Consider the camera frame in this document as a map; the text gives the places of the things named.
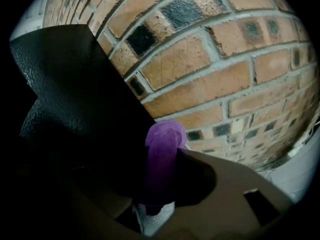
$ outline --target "purple object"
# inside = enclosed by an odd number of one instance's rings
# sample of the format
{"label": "purple object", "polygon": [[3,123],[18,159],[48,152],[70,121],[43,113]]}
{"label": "purple object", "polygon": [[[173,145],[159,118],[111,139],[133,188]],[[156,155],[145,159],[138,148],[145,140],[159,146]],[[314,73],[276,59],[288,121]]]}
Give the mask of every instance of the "purple object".
{"label": "purple object", "polygon": [[139,203],[149,207],[153,215],[174,201],[177,149],[183,148],[186,142],[184,126],[173,120],[157,122],[148,131],[146,174]]}

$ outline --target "dark brick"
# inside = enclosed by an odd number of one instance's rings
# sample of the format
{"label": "dark brick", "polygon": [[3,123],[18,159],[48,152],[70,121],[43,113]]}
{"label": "dark brick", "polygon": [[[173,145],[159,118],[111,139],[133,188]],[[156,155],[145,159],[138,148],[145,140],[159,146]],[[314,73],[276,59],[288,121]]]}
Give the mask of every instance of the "dark brick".
{"label": "dark brick", "polygon": [[262,143],[262,144],[259,144],[259,145],[257,145],[255,148],[256,148],[256,149],[259,149],[259,148],[263,147],[263,145],[264,145],[263,143]]}
{"label": "dark brick", "polygon": [[293,63],[296,67],[298,67],[300,65],[300,53],[299,53],[299,49],[296,49],[293,52]]}
{"label": "dark brick", "polygon": [[156,44],[156,39],[146,26],[140,25],[127,38],[127,42],[138,56],[142,56]]}
{"label": "dark brick", "polygon": [[135,91],[135,93],[138,95],[138,96],[141,96],[145,93],[145,89],[144,87],[142,86],[142,84],[137,80],[136,77],[132,78],[130,81],[129,81],[129,85],[132,87],[132,89]]}
{"label": "dark brick", "polygon": [[273,38],[278,38],[279,37],[279,26],[278,26],[278,23],[275,22],[273,19],[269,19],[267,26],[268,26],[268,30],[269,30],[271,36]]}
{"label": "dark brick", "polygon": [[184,28],[204,18],[192,0],[175,0],[160,10],[175,29]]}
{"label": "dark brick", "polygon": [[248,132],[248,134],[245,136],[245,139],[250,139],[250,138],[253,138],[255,136],[257,136],[258,134],[258,129],[255,129],[255,130],[251,130]]}
{"label": "dark brick", "polygon": [[224,2],[222,2],[222,0],[214,0],[216,2],[216,4],[220,7],[220,9],[223,12],[226,12],[228,10],[228,8],[225,6]]}
{"label": "dark brick", "polygon": [[214,149],[206,149],[206,150],[202,150],[203,153],[212,153],[215,152]]}
{"label": "dark brick", "polygon": [[230,125],[229,124],[223,124],[219,125],[213,128],[214,136],[223,136],[227,135],[230,132]]}
{"label": "dark brick", "polygon": [[275,127],[275,124],[276,124],[276,121],[273,121],[273,122],[271,122],[271,123],[268,123],[268,124],[266,125],[266,127],[265,127],[264,132],[267,132],[267,131],[272,130],[272,129]]}
{"label": "dark brick", "polygon": [[189,141],[203,140],[202,133],[199,130],[188,132],[187,137]]}

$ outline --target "white surface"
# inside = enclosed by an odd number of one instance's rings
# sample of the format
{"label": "white surface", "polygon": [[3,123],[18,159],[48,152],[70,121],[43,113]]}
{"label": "white surface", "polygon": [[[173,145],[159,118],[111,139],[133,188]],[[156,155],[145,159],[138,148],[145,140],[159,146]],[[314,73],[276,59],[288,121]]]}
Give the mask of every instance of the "white surface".
{"label": "white surface", "polygon": [[11,33],[10,41],[42,28],[47,0],[34,0]]}
{"label": "white surface", "polygon": [[284,165],[264,176],[298,202],[306,193],[319,162],[320,127],[298,153]]}

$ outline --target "brick wall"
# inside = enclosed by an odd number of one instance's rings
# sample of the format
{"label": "brick wall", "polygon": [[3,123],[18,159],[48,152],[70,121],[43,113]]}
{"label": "brick wall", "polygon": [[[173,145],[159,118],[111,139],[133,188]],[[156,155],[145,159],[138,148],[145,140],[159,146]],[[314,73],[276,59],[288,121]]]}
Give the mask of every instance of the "brick wall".
{"label": "brick wall", "polygon": [[319,116],[316,54],[285,0],[48,0],[44,27],[64,24],[88,24],[193,150],[260,167]]}

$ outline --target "textured black surface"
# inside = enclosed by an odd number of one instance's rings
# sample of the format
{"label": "textured black surface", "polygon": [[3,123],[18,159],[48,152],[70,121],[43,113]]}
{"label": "textured black surface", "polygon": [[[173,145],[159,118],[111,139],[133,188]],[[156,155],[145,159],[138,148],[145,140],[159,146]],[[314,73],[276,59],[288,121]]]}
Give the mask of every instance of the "textured black surface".
{"label": "textured black surface", "polygon": [[200,131],[190,131],[187,133],[187,137],[189,141],[197,141],[202,139],[202,135]]}
{"label": "textured black surface", "polygon": [[144,25],[138,26],[126,41],[138,56],[144,55],[156,44],[156,39]]}
{"label": "textured black surface", "polygon": [[262,195],[259,190],[245,193],[244,197],[261,226],[267,225],[280,215],[276,208]]}
{"label": "textured black surface", "polygon": [[216,137],[227,135],[230,132],[230,125],[229,124],[223,124],[223,125],[219,125],[217,127],[214,127],[213,128],[213,132],[214,132],[214,135]]}
{"label": "textured black surface", "polygon": [[100,161],[114,187],[132,195],[142,176],[145,138],[155,122],[88,26],[43,28],[10,46],[38,97],[21,135],[43,153],[61,154],[68,165]]}
{"label": "textured black surface", "polygon": [[266,125],[264,132],[270,131],[275,127],[276,121],[270,122]]}
{"label": "textured black surface", "polygon": [[203,19],[201,11],[191,0],[175,0],[160,10],[175,29],[186,27]]}
{"label": "textured black surface", "polygon": [[245,136],[246,139],[250,139],[250,138],[253,138],[257,135],[258,133],[258,129],[255,129],[255,130],[251,130],[248,132],[248,134]]}

